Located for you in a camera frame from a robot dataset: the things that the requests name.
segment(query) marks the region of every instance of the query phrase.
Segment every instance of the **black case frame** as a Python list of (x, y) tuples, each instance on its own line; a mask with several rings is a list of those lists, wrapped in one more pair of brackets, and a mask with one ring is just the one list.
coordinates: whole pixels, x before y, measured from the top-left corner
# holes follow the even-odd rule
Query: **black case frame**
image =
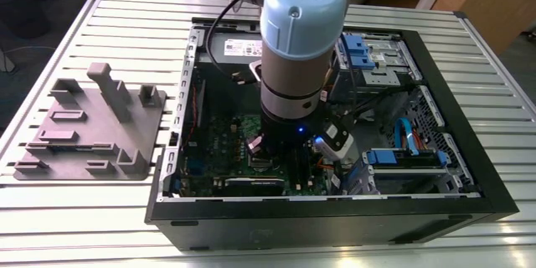
[(518, 212), (417, 32), (361, 27), (345, 30), (401, 36), (481, 198), (155, 202), (158, 165), (145, 223), (158, 227), (179, 250), (421, 243), (474, 222), (490, 222)]

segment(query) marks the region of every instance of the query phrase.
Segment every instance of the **blue cable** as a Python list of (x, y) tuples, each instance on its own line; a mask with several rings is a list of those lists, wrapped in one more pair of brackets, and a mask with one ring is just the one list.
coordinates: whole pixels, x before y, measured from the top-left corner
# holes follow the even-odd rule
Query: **blue cable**
[(413, 137), (413, 131), (410, 130), (410, 122), (405, 117), (401, 117), (395, 120), (394, 124), (394, 147), (402, 147), (402, 140), (399, 137), (399, 127), (403, 126), (405, 138), (407, 141), (407, 147), (410, 151), (410, 155), (418, 155), (415, 138)]

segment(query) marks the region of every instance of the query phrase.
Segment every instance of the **floor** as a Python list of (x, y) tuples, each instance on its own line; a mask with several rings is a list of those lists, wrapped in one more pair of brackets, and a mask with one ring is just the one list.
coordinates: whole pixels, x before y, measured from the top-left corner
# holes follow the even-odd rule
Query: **floor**
[[(51, 23), (51, 30), (35, 39), (17, 38), (0, 24), (0, 43), (3, 50), (21, 46), (55, 47), (83, 2), (85, 0), (49, 0), (41, 3)], [(7, 126), (50, 55), (51, 50), (45, 48), (23, 49), (7, 55), (18, 70), (11, 75), (0, 72), (0, 134)], [(523, 36), (519, 36), (499, 59), (531, 101), (536, 101), (536, 85), (533, 85), (536, 83), (536, 42), (529, 42)]]

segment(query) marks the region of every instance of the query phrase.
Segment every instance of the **metal workbench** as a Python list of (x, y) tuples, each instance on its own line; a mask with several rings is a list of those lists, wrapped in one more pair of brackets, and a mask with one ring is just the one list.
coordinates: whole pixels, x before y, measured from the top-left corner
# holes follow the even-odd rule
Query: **metal workbench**
[[(13, 178), (21, 143), (33, 138), (53, 101), (47, 91), (55, 78), (75, 78), (82, 87), (91, 87), (85, 69), (93, 61), (107, 62), (111, 77), (127, 88), (153, 83), (175, 95), (190, 18), (214, 18), (226, 4), (227, 0), (85, 2), (0, 138), (0, 265), (534, 267), (534, 106), (471, 25), (447, 12), (353, 6), (346, 24), (419, 32), (521, 210), (499, 222), (463, 228), (423, 245), (183, 253), (142, 222), (151, 172), (146, 180), (127, 182)], [(257, 15), (258, 9), (245, 4), (229, 18)], [(153, 162), (157, 145), (169, 138), (165, 127), (174, 106), (167, 98)]]

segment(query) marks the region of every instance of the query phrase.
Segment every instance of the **wire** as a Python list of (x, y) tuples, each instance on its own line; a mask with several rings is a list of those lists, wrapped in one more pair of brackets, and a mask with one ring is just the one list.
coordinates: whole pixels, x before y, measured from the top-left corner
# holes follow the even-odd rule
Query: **wire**
[(357, 118), (363, 112), (369, 111), (371, 109), (371, 106), (367, 105), (369, 103), (374, 102), (378, 103), (381, 102), (382, 99), (385, 99), (387, 96), (397, 94), (399, 92), (407, 92), (414, 88), (413, 84), (407, 84), (399, 87), (393, 87), (393, 88), (385, 88), (377, 95), (370, 97), (369, 99), (363, 100), (358, 105), (355, 106), (354, 109), (354, 117)]
[(13, 51), (18, 51), (18, 50), (26, 50), (29, 48), (43, 48), (43, 49), (47, 49), (47, 50), (55, 50), (55, 48), (47, 47), (47, 46), (22, 46), (22, 47), (14, 48), (11, 50), (3, 51), (3, 54), (11, 53)]
[(185, 142), (183, 145), (181, 147), (181, 149), (183, 149), (183, 146), (189, 143), (190, 138), (191, 138), (191, 134), (193, 134), (193, 129), (194, 129), (194, 125), (197, 123), (197, 89), (194, 88), (194, 84), (191, 84), (191, 88), (193, 88), (193, 96), (191, 96), (191, 105), (193, 105), (193, 124), (190, 127), (190, 132), (187, 133), (187, 137), (185, 138)]
[(231, 0), (230, 3), (226, 5), (226, 7), (223, 8), (223, 10), (221, 11), (218, 17), (215, 18), (210, 29), (207, 30), (207, 35), (206, 35), (206, 54), (207, 57), (211, 61), (211, 64), (215, 66), (215, 68), (218, 69), (218, 71), (222, 73), (222, 75), (225, 77), (227, 77), (229, 79), (233, 79), (231, 76), (229, 74), (226, 74), (226, 72), (221, 69), (219, 64), (215, 62), (214, 56), (211, 55), (211, 35), (214, 33), (214, 29), (217, 24), (219, 23), (221, 19), (223, 18), (226, 12), (229, 11), (229, 9), (237, 4), (238, 0)]
[(341, 42), (342, 42), (342, 48), (343, 48), (343, 54), (347, 60), (347, 71), (350, 72), (350, 78), (351, 78), (351, 89), (353, 89), (353, 100), (351, 100), (351, 111), (349, 113), (353, 113), (353, 110), (357, 108), (357, 81), (354, 80), (353, 76), (353, 68), (351, 68), (351, 58), (350, 58), (350, 51), (347, 49), (347, 44), (343, 39), (343, 32), (341, 33)]
[(399, 131), (402, 129), (406, 137), (410, 155), (418, 155), (417, 137), (414, 135), (413, 129), (410, 128), (410, 122), (405, 117), (399, 117), (394, 123), (394, 147), (402, 147), (402, 138), (399, 137)]
[(331, 166), (323, 166), (322, 164), (319, 166), (317, 166), (317, 167), (322, 168), (322, 169), (334, 169)]
[(417, 143), (417, 148), (418, 148), (418, 149), (423, 149), (423, 147), (422, 147), (422, 142), (419, 141), (419, 137), (418, 137), (417, 131), (413, 129), (413, 130), (410, 130), (410, 133), (413, 133), (413, 137), (414, 137), (414, 140), (415, 140), (415, 143)]
[(53, 47), (47, 47), (47, 46), (22, 46), (22, 47), (14, 48), (11, 50), (3, 51), (3, 48), (2, 48), (2, 46), (0, 44), (0, 51), (1, 51), (2, 56), (3, 56), (3, 68), (5, 68), (5, 73), (7, 75), (14, 75), (18, 72), (18, 68), (17, 68), (17, 66), (14, 66), (14, 68), (10, 70), (10, 72), (7, 72), (7, 57), (5, 56), (5, 54), (11, 53), (13, 51), (26, 50), (26, 49), (30, 49), (30, 48), (43, 48), (43, 49), (47, 49), (47, 50), (55, 50)]
[(334, 56), (333, 56), (333, 59), (331, 59), (330, 64), (329, 64), (329, 69), (327, 69), (327, 72), (325, 72), (325, 76), (323, 76), (323, 83), (322, 83), (323, 88), (326, 87), (329, 78), (331, 76), (331, 73), (333, 73), (333, 70), (334, 70), (334, 64), (337, 64), (337, 61), (338, 61), (337, 60), (337, 53), (334, 51), (333, 51), (333, 54), (334, 54)]

